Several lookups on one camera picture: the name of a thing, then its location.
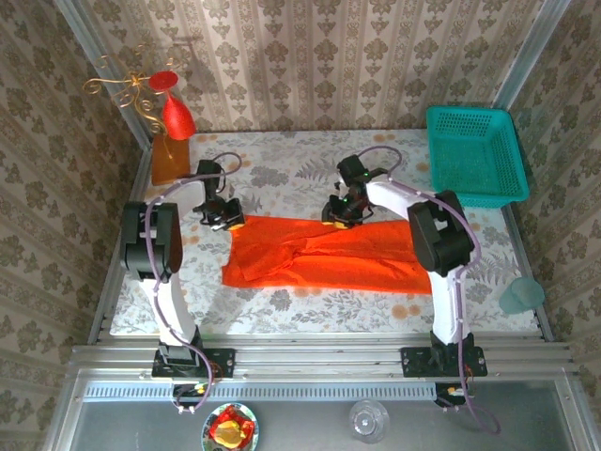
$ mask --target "teal plastic basket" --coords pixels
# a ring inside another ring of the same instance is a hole
[[[530,190],[514,124],[502,110],[431,106],[426,112],[432,185],[464,207],[499,209]]]

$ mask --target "table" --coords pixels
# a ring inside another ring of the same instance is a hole
[[[245,214],[320,218],[344,157],[383,144],[398,148],[402,164],[393,176],[431,190],[425,130],[348,132],[264,132],[200,134],[190,141],[192,168],[201,158],[236,151],[244,160],[227,179],[226,193],[239,197]],[[395,157],[371,152],[366,167],[390,167]],[[235,166],[224,160],[226,169]],[[148,186],[146,200],[166,187]],[[500,210],[465,209],[483,245],[483,258],[468,274],[468,319],[474,332],[536,332],[533,312],[505,315],[499,297],[520,276],[516,255]],[[378,210],[370,221],[395,218]],[[189,309],[207,334],[423,333],[430,330],[429,295],[404,295],[320,288],[237,289],[221,285],[230,236],[199,225],[200,215],[182,219],[184,262],[180,270]],[[110,333],[155,335],[158,327],[142,290],[125,276]]]

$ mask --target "decorative plate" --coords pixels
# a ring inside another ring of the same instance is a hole
[[[208,435],[208,432],[210,431],[210,427],[213,426],[213,423],[215,422],[215,420],[217,420],[217,417],[225,409],[227,409],[227,406],[234,406],[234,408],[238,411],[239,414],[245,416],[246,418],[248,418],[249,420],[254,422],[253,438],[243,448],[234,448],[234,450],[229,450],[225,446],[222,446],[222,445],[216,443],[215,441],[213,441],[213,439],[211,439],[210,436]],[[203,451],[255,451],[256,445],[259,442],[259,424],[256,421],[256,417],[254,416],[253,411],[251,411],[244,404],[240,404],[239,402],[228,402],[227,404],[223,404],[222,406],[219,406],[217,409],[215,409],[211,413],[211,415],[209,415],[207,417],[207,420],[205,421],[205,425],[203,426],[203,435],[202,435],[201,442],[203,445]]]

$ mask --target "orange cloth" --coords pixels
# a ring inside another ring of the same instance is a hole
[[[407,221],[340,230],[318,221],[247,216],[232,232],[223,284],[430,293]]]

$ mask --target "light blue cup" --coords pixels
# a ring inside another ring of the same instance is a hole
[[[531,277],[518,277],[499,298],[501,310],[508,315],[524,313],[539,307],[545,301],[545,292]]]

